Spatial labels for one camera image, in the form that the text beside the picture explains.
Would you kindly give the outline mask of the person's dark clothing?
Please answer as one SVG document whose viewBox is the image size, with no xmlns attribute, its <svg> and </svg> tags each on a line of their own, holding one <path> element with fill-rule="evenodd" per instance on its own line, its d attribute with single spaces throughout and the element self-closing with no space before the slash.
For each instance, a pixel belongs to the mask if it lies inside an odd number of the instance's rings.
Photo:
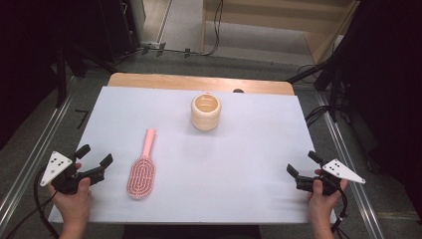
<svg viewBox="0 0 422 239">
<path fill-rule="evenodd" d="M 121 239 L 262 239 L 256 225 L 125 225 Z"/>
</svg>

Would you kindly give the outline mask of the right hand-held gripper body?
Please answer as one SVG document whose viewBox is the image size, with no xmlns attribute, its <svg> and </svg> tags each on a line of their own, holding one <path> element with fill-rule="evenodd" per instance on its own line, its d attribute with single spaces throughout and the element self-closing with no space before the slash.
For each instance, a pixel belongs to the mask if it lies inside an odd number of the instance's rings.
<svg viewBox="0 0 422 239">
<path fill-rule="evenodd" d="M 343 179 L 364 184 L 366 180 L 348 168 L 338 159 L 324 160 L 319 163 L 321 174 L 314 177 L 298 175 L 296 177 L 297 189 L 313 192 L 313 184 L 316 179 L 323 185 L 323 194 L 330 196 L 341 189 L 340 182 Z"/>
</svg>

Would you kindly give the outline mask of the pink hairbrush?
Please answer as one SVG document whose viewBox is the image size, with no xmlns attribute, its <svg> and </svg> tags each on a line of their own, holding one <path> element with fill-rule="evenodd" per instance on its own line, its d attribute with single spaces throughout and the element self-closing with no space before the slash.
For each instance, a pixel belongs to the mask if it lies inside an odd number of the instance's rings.
<svg viewBox="0 0 422 239">
<path fill-rule="evenodd" d="M 131 166 L 126 190 L 132 198 L 142 198 L 148 195 L 152 188 L 155 176 L 155 166 L 150 159 L 150 151 L 155 138 L 155 130 L 146 131 L 142 154 Z"/>
</svg>

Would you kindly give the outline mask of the person's right hand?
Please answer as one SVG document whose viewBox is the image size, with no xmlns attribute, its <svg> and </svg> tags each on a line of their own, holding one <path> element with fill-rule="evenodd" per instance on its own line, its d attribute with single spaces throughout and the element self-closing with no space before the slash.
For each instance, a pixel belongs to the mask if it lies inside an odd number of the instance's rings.
<svg viewBox="0 0 422 239">
<path fill-rule="evenodd" d="M 308 217 L 312 227 L 330 228 L 331 211 L 340 197 L 339 191 L 330 196 L 324 195 L 322 182 L 318 179 L 314 181 L 313 192 L 308 195 Z"/>
</svg>

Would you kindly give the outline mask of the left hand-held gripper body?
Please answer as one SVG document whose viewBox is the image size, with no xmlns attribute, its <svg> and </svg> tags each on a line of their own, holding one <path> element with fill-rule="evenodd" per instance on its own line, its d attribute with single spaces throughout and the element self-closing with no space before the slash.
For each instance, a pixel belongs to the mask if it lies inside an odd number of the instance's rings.
<svg viewBox="0 0 422 239">
<path fill-rule="evenodd" d="M 75 194 L 78 191 L 79 182 L 84 178 L 91 180 L 91 185 L 105 179 L 105 168 L 100 165 L 87 171 L 79 172 L 76 168 L 75 154 L 72 157 L 53 151 L 47 163 L 40 185 L 51 184 L 63 194 Z"/>
</svg>

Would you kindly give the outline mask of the beige ribbed cup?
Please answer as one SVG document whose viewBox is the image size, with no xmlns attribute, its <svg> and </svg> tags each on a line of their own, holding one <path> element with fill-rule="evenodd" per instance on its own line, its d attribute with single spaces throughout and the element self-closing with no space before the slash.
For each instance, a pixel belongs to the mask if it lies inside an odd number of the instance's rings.
<svg viewBox="0 0 422 239">
<path fill-rule="evenodd" d="M 222 105 L 215 96 L 198 95 L 191 102 L 191 123 L 199 130 L 212 130 L 219 123 L 221 110 Z"/>
</svg>

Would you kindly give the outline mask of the dark cabinet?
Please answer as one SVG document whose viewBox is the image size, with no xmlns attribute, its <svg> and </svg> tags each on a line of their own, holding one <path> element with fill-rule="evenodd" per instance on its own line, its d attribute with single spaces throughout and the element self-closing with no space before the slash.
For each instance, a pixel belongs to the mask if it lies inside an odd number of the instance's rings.
<svg viewBox="0 0 422 239">
<path fill-rule="evenodd" d="M 114 60 L 139 47 L 139 40 L 132 12 L 131 0 L 100 0 L 105 31 Z"/>
</svg>

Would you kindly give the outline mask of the black metal stand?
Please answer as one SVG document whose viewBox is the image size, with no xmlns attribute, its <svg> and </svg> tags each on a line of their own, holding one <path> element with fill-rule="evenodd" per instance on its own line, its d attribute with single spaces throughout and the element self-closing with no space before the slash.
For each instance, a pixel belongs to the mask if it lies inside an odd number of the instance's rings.
<svg viewBox="0 0 422 239">
<path fill-rule="evenodd" d="M 67 97 L 66 61 L 63 47 L 57 50 L 58 99 L 56 107 L 60 108 Z"/>
</svg>

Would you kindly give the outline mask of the white board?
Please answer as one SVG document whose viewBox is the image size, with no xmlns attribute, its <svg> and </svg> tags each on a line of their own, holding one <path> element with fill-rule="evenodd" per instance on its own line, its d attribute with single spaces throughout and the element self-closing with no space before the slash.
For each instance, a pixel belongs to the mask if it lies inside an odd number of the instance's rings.
<svg viewBox="0 0 422 239">
<path fill-rule="evenodd" d="M 295 96 L 220 93 L 220 121 L 195 128 L 195 91 L 104 87 L 81 142 L 91 169 L 113 157 L 104 181 L 92 188 L 97 223 L 305 223 L 308 201 L 288 174 L 290 164 L 313 175 L 314 145 Z M 146 131 L 155 130 L 151 192 L 139 199 L 126 186 Z"/>
</svg>

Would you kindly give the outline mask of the metal floor rail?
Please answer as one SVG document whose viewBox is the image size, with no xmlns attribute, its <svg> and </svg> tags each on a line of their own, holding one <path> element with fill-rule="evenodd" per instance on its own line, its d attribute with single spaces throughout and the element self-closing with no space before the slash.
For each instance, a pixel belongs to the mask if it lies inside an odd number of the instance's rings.
<svg viewBox="0 0 422 239">
<path fill-rule="evenodd" d="M 29 156 L 22 166 L 19 166 L 19 174 L 15 177 L 14 182 L 0 203 L 0 236 L 5 232 L 6 227 L 17 208 L 31 178 L 35 174 L 41 159 L 54 137 L 62 119 L 64 118 L 69 105 L 71 104 L 75 91 L 79 87 L 82 79 L 71 77 L 67 86 L 68 95 L 60 107 L 55 109 L 49 118 L 48 123 L 43 129 L 40 137 L 32 148 Z"/>
<path fill-rule="evenodd" d="M 365 190 L 368 181 L 356 170 L 340 129 L 329 114 L 329 105 L 324 93 L 316 92 L 316 101 L 318 107 L 313 123 L 321 120 L 327 128 L 327 133 L 319 137 L 327 147 L 321 147 L 320 143 L 316 152 L 324 160 L 332 161 L 332 165 L 339 165 L 339 169 L 334 169 L 334 174 L 338 173 L 338 177 L 345 176 L 351 190 L 351 196 L 346 196 L 344 190 L 340 193 L 341 209 L 334 223 L 334 232 L 342 239 L 350 239 L 355 230 L 345 230 L 343 226 L 351 226 L 351 209 L 354 206 L 357 210 L 355 215 L 359 216 L 365 226 L 366 238 L 386 239 Z"/>
</svg>

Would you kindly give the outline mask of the wooden step platform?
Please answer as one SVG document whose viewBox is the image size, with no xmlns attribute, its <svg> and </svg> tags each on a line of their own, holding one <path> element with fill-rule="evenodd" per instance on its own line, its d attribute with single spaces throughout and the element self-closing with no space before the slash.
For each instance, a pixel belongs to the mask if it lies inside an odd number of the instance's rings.
<svg viewBox="0 0 422 239">
<path fill-rule="evenodd" d="M 305 33 L 316 64 L 348 26 L 360 0 L 223 0 L 223 23 Z"/>
</svg>

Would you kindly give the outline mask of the person's left hand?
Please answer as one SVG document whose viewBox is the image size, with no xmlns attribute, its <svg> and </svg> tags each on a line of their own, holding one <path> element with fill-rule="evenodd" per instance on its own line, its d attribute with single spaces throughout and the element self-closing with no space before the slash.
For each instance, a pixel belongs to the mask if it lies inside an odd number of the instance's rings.
<svg viewBox="0 0 422 239">
<path fill-rule="evenodd" d="M 82 179 L 78 191 L 72 195 L 57 192 L 53 185 L 48 185 L 49 191 L 54 195 L 53 202 L 63 217 L 64 228 L 86 229 L 91 212 L 90 184 L 89 178 Z"/>
</svg>

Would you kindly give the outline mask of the wooden table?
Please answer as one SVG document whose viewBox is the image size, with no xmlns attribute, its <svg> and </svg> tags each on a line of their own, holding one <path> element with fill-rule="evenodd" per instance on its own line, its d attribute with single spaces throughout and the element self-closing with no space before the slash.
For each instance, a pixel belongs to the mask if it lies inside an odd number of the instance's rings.
<svg viewBox="0 0 422 239">
<path fill-rule="evenodd" d="M 245 94 L 283 96 L 293 96 L 295 94 L 293 86 L 287 82 L 162 74 L 115 73 L 110 76 L 107 85 L 109 87 L 189 90 L 203 92 L 243 92 Z"/>
</svg>

